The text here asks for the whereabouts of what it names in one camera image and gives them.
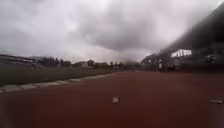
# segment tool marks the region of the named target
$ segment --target running track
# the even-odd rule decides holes
[[[0,127],[223,128],[215,97],[224,98],[224,75],[124,72],[0,94]]]

